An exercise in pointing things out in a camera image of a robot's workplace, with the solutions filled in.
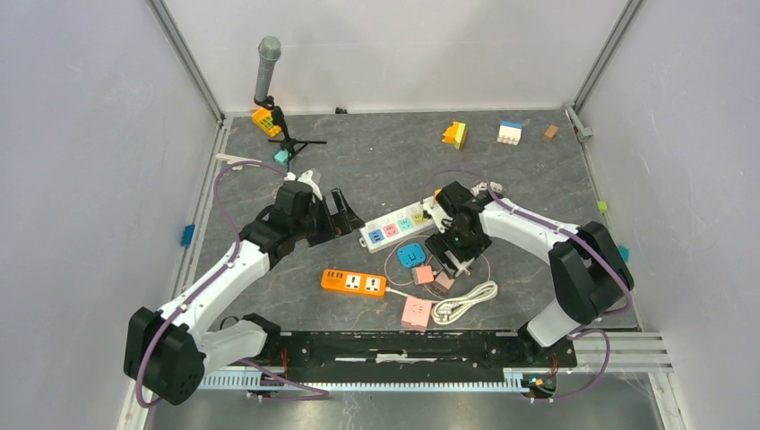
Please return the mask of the white cube socket adapter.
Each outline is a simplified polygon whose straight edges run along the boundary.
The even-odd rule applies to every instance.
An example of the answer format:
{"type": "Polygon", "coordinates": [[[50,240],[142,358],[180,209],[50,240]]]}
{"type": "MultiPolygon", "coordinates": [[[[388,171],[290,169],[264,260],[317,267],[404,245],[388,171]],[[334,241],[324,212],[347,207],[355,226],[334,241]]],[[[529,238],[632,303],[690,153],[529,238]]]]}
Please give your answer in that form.
{"type": "Polygon", "coordinates": [[[474,263],[474,261],[472,259],[470,259],[470,260],[468,260],[466,262],[463,262],[461,264],[460,269],[459,269],[459,273],[461,275],[470,276],[473,273],[473,269],[472,269],[472,264],[473,263],[474,263]]]}

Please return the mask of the yellow cube socket adapter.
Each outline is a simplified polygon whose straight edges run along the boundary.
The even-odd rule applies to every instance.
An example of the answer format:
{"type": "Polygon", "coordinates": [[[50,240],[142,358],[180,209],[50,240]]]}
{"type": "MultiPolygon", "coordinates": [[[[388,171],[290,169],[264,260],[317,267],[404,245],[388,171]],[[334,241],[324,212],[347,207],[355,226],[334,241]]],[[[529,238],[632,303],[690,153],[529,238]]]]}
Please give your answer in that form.
{"type": "Polygon", "coordinates": [[[424,201],[422,204],[422,216],[425,221],[429,221],[435,225],[439,224],[439,214],[438,210],[440,209],[439,205],[433,201],[424,201]]]}

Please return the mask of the white multicolour power strip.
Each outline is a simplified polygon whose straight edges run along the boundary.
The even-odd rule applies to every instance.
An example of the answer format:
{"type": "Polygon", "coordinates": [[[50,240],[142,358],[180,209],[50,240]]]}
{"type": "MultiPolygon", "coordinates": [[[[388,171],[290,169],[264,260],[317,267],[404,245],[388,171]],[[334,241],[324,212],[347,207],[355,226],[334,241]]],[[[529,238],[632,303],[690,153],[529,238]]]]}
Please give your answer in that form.
{"type": "Polygon", "coordinates": [[[367,221],[359,230],[359,244],[374,254],[396,246],[403,240],[426,232],[434,226],[434,221],[425,217],[423,205],[414,202],[367,221]]]}

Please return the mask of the large pink cube adapter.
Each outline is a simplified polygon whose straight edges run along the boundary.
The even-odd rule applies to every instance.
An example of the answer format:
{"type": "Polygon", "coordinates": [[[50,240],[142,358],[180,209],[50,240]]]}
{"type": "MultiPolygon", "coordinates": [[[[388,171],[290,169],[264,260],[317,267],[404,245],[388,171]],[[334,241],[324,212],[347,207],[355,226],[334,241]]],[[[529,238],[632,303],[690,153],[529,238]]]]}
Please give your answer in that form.
{"type": "Polygon", "coordinates": [[[402,328],[426,332],[433,303],[426,299],[407,297],[401,318],[402,328]]]}

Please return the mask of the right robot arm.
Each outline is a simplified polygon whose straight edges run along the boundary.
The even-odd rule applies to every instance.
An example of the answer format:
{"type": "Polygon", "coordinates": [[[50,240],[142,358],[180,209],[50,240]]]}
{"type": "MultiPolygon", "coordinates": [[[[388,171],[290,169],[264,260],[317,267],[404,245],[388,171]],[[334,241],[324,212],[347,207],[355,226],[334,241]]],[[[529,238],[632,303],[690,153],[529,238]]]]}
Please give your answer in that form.
{"type": "Polygon", "coordinates": [[[469,189],[458,182],[422,203],[437,232],[425,246],[453,277],[500,239],[540,258],[550,268],[554,299],[518,331],[520,359],[539,366],[554,346],[607,314],[627,312],[634,279],[607,228],[541,216],[515,204],[490,183],[469,189]]]}

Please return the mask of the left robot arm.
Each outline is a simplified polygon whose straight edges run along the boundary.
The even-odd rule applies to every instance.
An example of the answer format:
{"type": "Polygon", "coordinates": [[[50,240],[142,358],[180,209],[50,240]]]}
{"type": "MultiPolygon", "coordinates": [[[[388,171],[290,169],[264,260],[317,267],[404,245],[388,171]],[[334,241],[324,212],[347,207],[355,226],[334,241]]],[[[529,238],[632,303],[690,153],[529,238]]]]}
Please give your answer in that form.
{"type": "Polygon", "coordinates": [[[331,191],[330,212],[315,186],[287,182],[272,204],[237,233],[229,250],[195,284],[160,309],[138,309],[130,318],[124,372],[135,381],[139,404],[143,392],[179,405],[209,374],[245,358],[270,365],[281,355],[281,340],[259,323],[242,319],[214,331],[211,326],[231,302],[284,257],[297,242],[316,246],[363,228],[365,222],[348,205],[341,190],[331,191]]]}

